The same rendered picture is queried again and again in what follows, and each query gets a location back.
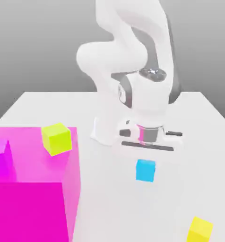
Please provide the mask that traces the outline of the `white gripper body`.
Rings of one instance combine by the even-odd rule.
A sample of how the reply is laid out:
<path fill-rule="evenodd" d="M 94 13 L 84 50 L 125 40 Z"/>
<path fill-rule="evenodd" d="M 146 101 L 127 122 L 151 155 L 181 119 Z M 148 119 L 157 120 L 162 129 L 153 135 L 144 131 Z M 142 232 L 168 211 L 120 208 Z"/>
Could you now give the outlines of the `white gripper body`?
<path fill-rule="evenodd" d="M 182 154 L 182 142 L 177 139 L 160 141 L 151 146 L 140 143 L 119 141 L 113 146 L 113 151 L 119 156 L 135 159 L 175 159 Z"/>

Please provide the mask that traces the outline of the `large magenta box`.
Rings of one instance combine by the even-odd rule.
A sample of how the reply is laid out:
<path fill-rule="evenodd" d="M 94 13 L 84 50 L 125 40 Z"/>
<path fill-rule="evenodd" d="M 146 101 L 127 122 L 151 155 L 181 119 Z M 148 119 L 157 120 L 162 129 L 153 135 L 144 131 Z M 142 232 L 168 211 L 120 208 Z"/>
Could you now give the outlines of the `large magenta box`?
<path fill-rule="evenodd" d="M 39 127 L 1 127 L 12 165 L 0 168 L 0 242 L 73 242 L 81 190 L 78 136 L 51 156 Z"/>

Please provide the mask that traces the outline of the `small yellow cube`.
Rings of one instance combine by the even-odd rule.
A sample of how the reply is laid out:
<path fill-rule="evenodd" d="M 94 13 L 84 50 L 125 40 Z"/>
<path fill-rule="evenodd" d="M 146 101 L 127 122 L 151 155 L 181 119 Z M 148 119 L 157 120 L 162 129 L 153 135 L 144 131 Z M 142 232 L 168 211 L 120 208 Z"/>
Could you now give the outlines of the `small yellow cube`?
<path fill-rule="evenodd" d="M 213 224 L 194 217 L 189 228 L 187 242 L 209 242 Z"/>

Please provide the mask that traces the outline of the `small lime cube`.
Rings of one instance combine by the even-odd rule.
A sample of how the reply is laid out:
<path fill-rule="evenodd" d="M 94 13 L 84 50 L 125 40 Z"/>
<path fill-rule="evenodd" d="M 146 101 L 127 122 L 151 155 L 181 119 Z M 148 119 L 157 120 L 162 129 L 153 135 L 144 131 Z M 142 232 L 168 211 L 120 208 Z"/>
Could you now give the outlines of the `small lime cube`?
<path fill-rule="evenodd" d="M 72 149 L 71 131 L 61 122 L 41 127 L 44 148 L 50 156 L 56 156 Z"/>

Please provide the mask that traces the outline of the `small blue cube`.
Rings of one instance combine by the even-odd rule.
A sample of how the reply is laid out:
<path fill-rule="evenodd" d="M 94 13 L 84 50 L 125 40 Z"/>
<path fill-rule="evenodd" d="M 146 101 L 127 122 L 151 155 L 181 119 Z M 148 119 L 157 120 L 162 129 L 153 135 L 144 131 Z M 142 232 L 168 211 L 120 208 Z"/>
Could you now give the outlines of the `small blue cube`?
<path fill-rule="evenodd" d="M 155 161 L 139 159 L 136 164 L 136 180 L 153 182 L 155 171 Z"/>

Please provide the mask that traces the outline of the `small magenta cube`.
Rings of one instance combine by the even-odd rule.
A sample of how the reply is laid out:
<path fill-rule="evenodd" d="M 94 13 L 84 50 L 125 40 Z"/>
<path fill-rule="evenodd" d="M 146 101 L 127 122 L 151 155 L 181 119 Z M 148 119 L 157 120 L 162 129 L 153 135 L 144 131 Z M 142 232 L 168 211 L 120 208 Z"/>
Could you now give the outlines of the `small magenta cube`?
<path fill-rule="evenodd" d="M 8 139 L 0 139 L 0 182 L 15 182 L 16 170 Z"/>

